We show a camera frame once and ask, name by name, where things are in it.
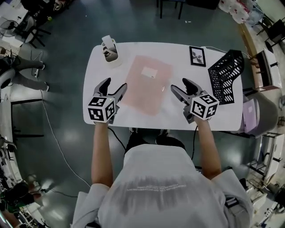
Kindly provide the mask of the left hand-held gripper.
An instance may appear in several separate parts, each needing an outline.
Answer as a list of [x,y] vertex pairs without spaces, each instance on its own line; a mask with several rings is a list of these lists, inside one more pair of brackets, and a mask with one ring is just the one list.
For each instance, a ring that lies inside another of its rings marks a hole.
[[93,97],[87,105],[88,124],[96,124],[97,122],[113,124],[115,115],[119,110],[119,106],[116,103],[121,101],[126,93],[127,83],[124,83],[115,93],[106,97],[110,82],[111,78],[109,77],[94,88]]

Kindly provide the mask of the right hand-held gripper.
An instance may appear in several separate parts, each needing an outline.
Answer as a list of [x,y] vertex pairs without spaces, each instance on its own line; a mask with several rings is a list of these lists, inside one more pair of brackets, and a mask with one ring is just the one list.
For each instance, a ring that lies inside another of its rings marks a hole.
[[186,92],[175,85],[171,85],[171,92],[180,102],[187,105],[183,111],[187,122],[191,124],[195,116],[202,120],[209,120],[213,117],[219,106],[219,100],[210,94],[201,95],[204,90],[198,84],[187,78],[183,78],[182,82],[186,87]]

